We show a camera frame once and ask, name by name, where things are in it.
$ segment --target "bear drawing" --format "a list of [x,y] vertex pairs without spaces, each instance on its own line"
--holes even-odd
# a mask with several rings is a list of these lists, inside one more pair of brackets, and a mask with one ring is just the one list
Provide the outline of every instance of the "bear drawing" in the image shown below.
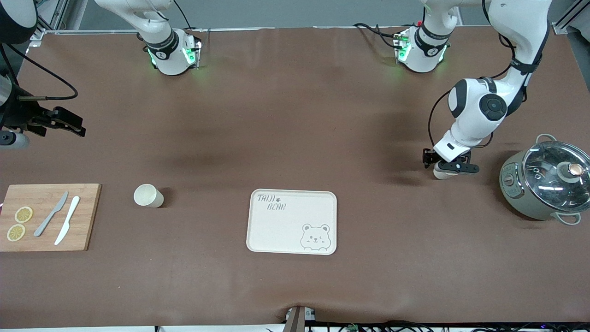
[[301,238],[301,246],[303,249],[311,249],[312,251],[327,251],[332,245],[328,231],[330,227],[326,224],[320,227],[312,227],[310,224],[303,225],[303,237]]

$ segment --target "knife blade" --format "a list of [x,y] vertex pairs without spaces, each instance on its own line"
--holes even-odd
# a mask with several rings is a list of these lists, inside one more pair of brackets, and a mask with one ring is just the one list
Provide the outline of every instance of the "knife blade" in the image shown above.
[[72,214],[74,214],[74,211],[76,210],[79,202],[80,196],[74,196],[74,198],[72,198],[70,210],[68,211],[68,215],[65,217],[64,225],[61,227],[60,234],[57,236],[57,239],[55,239],[54,245],[59,245],[64,239],[65,235],[68,233],[68,230],[70,230],[70,219],[72,218]]
[[53,208],[53,211],[51,211],[51,213],[49,213],[49,216],[47,216],[47,218],[45,218],[43,223],[41,223],[39,225],[39,227],[37,227],[37,229],[35,230],[35,233],[33,233],[34,236],[39,237],[39,236],[41,236],[41,234],[43,234],[43,231],[45,230],[45,228],[49,224],[49,221],[51,220],[51,218],[53,218],[53,215],[58,213],[61,210],[61,208],[64,207],[66,199],[68,199],[68,192],[67,191],[64,193],[63,196],[61,196],[60,201],[57,202],[57,205]]

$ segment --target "pot handle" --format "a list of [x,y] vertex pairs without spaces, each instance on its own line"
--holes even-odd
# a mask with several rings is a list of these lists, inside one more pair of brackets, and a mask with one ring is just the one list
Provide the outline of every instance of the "pot handle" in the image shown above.
[[[580,221],[582,220],[582,217],[580,216],[579,213],[561,213],[561,212],[553,212],[551,214],[552,217],[554,217],[555,219],[557,219],[559,222],[561,222],[562,224],[568,225],[568,226],[574,226],[580,223]],[[574,221],[573,223],[568,223],[567,221],[565,221],[562,217],[575,217],[576,221]]]
[[553,135],[550,135],[550,134],[541,134],[541,135],[537,136],[537,140],[535,140],[535,143],[538,144],[539,143],[539,138],[541,138],[541,137],[547,137],[547,138],[549,138],[550,141],[557,141],[557,138],[555,138],[555,136],[553,136]]

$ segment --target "wooden cutting board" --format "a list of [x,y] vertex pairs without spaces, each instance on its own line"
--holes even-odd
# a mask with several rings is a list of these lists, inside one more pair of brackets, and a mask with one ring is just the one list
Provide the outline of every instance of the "wooden cutting board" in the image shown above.
[[[4,205],[0,213],[0,252],[6,251],[72,251],[88,249],[94,213],[99,202],[100,184],[13,184],[8,187]],[[64,192],[68,198],[64,207],[57,212],[40,237],[33,236],[35,230],[45,220]],[[54,245],[74,196],[80,202],[70,219],[70,230],[60,242]],[[10,242],[6,236],[8,229],[17,224],[14,214],[23,206],[33,209],[31,220],[23,223],[25,235],[18,241]]]

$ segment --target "brown table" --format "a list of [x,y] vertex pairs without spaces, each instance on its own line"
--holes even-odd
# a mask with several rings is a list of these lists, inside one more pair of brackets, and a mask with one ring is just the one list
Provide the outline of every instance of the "brown table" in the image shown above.
[[[590,151],[590,98],[565,36],[551,35],[529,101],[474,152],[476,176],[421,164],[428,112],[457,80],[493,75],[509,50],[491,28],[458,28],[445,61],[411,73],[373,34],[346,29],[213,32],[200,70],[166,77],[134,35],[47,35],[32,58],[72,82],[61,105],[85,138],[49,131],[2,151],[1,187],[101,183],[87,252],[2,253],[0,326],[318,320],[590,320],[590,215],[579,226],[516,214],[500,166],[542,132]],[[35,94],[67,88],[28,63]],[[434,116],[439,138],[453,119]],[[162,188],[162,209],[133,190]],[[250,252],[256,188],[338,197],[331,256]]]

